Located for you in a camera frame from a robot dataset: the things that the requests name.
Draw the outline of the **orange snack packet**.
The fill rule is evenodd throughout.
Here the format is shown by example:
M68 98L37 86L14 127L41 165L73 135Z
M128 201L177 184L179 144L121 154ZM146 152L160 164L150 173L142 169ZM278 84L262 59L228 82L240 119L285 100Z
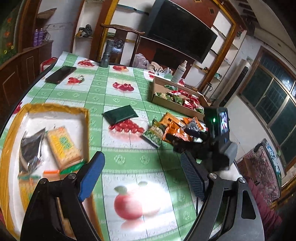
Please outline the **orange snack packet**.
M193 142L194 137L185 132L186 128L195 132L206 132L206 128L201 125L196 116L193 118L179 119L170 113L166 113L162 117L160 124L163 125L165 129L162 140L167 143L171 143L166 137L167 134L180 138L183 141Z

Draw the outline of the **dark green snack packet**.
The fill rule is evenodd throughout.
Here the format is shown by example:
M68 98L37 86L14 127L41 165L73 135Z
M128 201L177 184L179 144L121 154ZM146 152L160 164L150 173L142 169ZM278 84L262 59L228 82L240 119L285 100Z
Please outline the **dark green snack packet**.
M103 117L110 125L115 125L131 118L137 118L138 115L130 105L126 105L103 113Z

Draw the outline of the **silver foil snack packet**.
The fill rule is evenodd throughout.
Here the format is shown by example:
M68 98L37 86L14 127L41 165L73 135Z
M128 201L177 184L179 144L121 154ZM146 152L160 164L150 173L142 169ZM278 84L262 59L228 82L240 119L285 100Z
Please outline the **silver foil snack packet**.
M24 133L20 143L19 168L20 175L32 174L43 162L42 145L45 129L41 129L29 136Z

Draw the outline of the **green pea snack packet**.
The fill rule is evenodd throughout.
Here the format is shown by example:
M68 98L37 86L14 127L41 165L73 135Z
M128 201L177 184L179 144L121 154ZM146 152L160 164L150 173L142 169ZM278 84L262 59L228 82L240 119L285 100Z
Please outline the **green pea snack packet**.
M150 128L145 131L142 136L154 146L159 148L161 146L165 130L166 127L163 124L158 122L156 119L153 119Z

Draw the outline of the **yellow cracker packet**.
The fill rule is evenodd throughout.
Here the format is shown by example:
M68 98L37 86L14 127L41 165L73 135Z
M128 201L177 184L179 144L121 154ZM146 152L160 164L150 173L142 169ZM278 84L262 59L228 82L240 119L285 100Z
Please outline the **yellow cracker packet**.
M75 146L64 126L48 131L47 140L60 170L83 159L81 150Z

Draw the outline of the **red snack packets in box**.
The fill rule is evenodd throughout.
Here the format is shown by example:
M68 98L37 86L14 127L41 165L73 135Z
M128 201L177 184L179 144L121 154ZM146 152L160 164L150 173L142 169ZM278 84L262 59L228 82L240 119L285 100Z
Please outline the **red snack packets in box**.
M183 98L183 107L192 109L194 111L202 113L204 111L203 106L199 102L199 98L195 95L189 94L184 90L179 90Z

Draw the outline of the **green fruit-pattern tablecloth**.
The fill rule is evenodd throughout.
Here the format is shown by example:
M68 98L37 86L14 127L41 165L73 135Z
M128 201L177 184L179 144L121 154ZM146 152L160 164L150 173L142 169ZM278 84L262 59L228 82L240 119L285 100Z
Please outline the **green fruit-pattern tablecloth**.
M45 79L62 66L77 69L60 84ZM130 105L138 117L132 122L148 130L153 119L160 120L167 108L149 102L152 75L146 70L128 67L126 71L102 68L98 63L64 52L53 67L35 79L21 97L20 104L57 103L89 111L90 156L102 151L106 163L86 203L100 224L105 240L183 240L191 229L197 211L202 207L190 191L180 165L180 154L163 142L159 148L145 140L141 133L111 129L103 113ZM143 214L127 221L113 207L117 186L136 191L144 197Z

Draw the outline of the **green snack packets in box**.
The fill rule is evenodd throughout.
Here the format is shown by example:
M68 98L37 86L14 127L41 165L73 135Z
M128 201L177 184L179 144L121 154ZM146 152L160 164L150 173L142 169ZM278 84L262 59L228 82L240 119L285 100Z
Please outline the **green snack packets in box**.
M173 85L164 85L166 91L165 92L155 92L155 95L161 97L163 99L172 101L179 105L183 105L183 98L181 97L181 93L179 89Z

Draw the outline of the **cardboard box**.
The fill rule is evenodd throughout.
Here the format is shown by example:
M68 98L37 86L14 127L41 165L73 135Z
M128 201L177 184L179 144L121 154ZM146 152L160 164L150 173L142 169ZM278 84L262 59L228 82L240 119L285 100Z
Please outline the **cardboard box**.
M155 77L152 82L151 102L202 121L205 108L209 106L205 97L186 87Z

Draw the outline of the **white spray bottle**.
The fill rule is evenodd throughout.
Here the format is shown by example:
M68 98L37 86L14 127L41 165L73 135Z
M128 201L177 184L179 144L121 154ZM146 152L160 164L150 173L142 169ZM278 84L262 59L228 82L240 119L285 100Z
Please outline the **white spray bottle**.
M171 82L178 83L182 79L182 76L184 75L184 73L186 71L186 66L187 66L187 61L184 60L184 62L178 66L177 70L173 74Z

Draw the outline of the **dark wooden sideboard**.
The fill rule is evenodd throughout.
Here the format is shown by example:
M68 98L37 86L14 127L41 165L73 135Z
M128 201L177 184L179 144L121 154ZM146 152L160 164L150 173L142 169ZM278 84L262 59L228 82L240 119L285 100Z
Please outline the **dark wooden sideboard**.
M52 57L52 44L26 48L1 65L1 126L39 76L41 63Z

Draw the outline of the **black flat television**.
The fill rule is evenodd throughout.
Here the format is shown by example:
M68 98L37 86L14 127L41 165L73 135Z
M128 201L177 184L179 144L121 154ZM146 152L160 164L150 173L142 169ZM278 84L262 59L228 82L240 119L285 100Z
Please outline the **black flat television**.
M145 36L202 63L217 38L211 28L218 13L214 1L155 1Z

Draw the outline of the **wooden chair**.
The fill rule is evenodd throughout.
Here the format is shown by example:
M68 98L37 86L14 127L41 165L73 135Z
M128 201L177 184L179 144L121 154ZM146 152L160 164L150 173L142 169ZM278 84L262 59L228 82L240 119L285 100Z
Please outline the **wooden chair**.
M120 64L127 34L133 33L136 35L136 40L134 43L134 48L133 48L130 63L129 63L129 66L131 67L133 64L134 58L135 58L137 48L140 43L140 38L145 35L145 32L140 32L134 28L122 26L122 25L100 24L100 26L103 28L102 38L101 38L100 47L99 47L100 50L102 50L104 47L104 43L106 41L106 36L107 36L108 30L109 29L115 30L114 37L111 39L111 40L114 40L114 46L113 46L113 50L112 50L112 54L111 54L111 58L114 61L114 63L111 63L111 64L115 64L115 65Z

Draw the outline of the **purple bottles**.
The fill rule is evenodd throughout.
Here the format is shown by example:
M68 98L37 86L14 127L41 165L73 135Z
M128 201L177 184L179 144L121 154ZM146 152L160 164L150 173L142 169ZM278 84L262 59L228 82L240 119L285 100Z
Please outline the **purple bottles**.
M41 29L36 29L34 31L34 35L33 35L33 46L39 46L43 43L43 39L44 39L44 30Z

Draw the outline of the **window with dark frame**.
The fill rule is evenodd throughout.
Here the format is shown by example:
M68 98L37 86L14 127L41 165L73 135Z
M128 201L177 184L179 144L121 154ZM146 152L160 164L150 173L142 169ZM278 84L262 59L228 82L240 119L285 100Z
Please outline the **window with dark frame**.
M295 73L260 47L238 95L267 131L288 171L295 164Z

